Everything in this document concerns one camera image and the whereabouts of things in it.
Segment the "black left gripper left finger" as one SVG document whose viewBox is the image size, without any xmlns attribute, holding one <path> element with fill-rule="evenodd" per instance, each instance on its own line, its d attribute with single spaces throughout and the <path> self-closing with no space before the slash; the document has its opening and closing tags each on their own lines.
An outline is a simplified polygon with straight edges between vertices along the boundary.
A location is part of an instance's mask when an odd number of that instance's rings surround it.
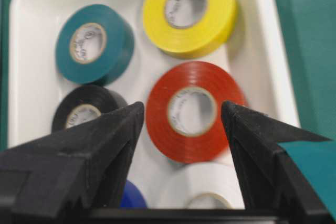
<svg viewBox="0 0 336 224">
<path fill-rule="evenodd" d="M 144 122 L 144 104 L 1 152 L 1 223 L 60 223 L 120 206 Z"/>
</svg>

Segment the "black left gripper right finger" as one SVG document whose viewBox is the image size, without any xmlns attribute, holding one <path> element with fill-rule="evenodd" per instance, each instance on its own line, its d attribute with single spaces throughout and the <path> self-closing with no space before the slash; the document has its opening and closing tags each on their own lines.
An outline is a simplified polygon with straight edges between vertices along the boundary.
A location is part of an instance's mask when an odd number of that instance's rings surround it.
<svg viewBox="0 0 336 224">
<path fill-rule="evenodd" d="M 335 223 L 334 140 L 230 101 L 221 117 L 248 213 Z"/>
</svg>

